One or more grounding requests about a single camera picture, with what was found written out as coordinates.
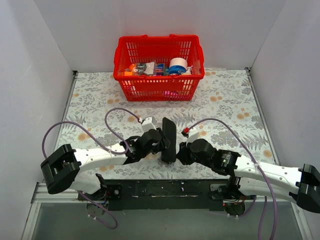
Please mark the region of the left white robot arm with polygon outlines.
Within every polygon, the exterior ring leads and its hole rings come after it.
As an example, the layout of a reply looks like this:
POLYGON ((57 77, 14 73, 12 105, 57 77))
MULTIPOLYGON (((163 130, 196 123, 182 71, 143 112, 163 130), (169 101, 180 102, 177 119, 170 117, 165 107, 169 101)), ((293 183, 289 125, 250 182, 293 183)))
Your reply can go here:
POLYGON ((109 165, 133 164, 156 153, 161 153, 166 162, 174 161, 176 140, 175 133, 156 128, 112 145, 111 151, 102 148, 72 148, 70 144, 64 144, 40 165, 47 191, 55 195, 72 189, 101 200, 107 193, 105 183, 102 177, 90 175, 90 170, 109 165))

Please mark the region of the black zippered tool case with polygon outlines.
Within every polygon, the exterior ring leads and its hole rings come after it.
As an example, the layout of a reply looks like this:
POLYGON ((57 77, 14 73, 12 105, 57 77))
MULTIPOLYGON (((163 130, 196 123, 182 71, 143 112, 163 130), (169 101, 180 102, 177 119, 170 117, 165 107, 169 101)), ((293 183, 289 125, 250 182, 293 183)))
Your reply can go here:
POLYGON ((162 119, 162 132, 165 148, 161 151, 161 160, 167 164, 176 161, 177 127, 170 119, 162 119))

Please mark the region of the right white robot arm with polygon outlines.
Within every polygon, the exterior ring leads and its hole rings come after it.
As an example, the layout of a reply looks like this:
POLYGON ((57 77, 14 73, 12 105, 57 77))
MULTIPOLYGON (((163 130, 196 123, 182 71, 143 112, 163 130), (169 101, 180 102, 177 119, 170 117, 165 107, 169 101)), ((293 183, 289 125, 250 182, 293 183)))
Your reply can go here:
POLYGON ((312 213, 320 212, 320 173, 313 165, 255 164, 237 152, 217 150, 205 139, 180 143, 176 157, 183 165, 198 163, 229 178, 225 185, 212 187, 215 200, 267 196, 295 203, 312 213))

